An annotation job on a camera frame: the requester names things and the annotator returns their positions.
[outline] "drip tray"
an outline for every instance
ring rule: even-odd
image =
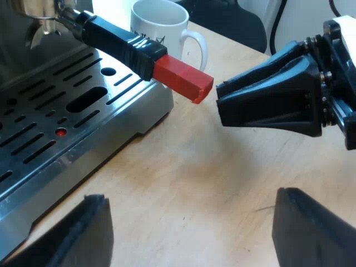
[[[0,94],[0,261],[41,214],[173,108],[168,88],[92,48]]]

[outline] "black handle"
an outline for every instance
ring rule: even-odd
[[[116,58],[145,81],[152,78],[155,61],[167,54],[165,46],[125,31],[98,16],[84,24],[82,40]]]

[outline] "black chair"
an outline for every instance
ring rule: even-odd
[[[181,0],[190,21],[264,53],[267,48],[266,31],[261,19],[241,8],[237,1]]]

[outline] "wooden table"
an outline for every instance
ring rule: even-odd
[[[209,45],[206,72],[220,84],[266,55],[193,23]],[[198,66],[188,40],[184,61]],[[110,199],[112,266],[278,266],[271,238],[280,187],[299,187],[356,225],[356,151],[337,127],[313,139],[222,127],[212,90],[200,105],[174,94],[169,116],[133,140],[33,229],[25,247],[85,195]]]

